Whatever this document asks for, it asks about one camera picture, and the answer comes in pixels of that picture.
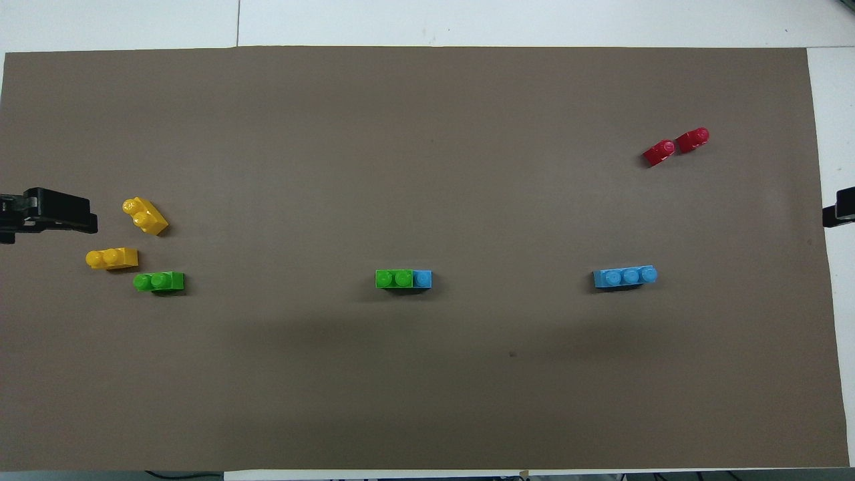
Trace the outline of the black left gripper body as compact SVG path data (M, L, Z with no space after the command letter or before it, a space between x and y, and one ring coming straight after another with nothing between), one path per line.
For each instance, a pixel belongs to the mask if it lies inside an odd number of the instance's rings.
M24 231L25 198L21 195L1 195L1 243L11 245L15 243L16 235Z

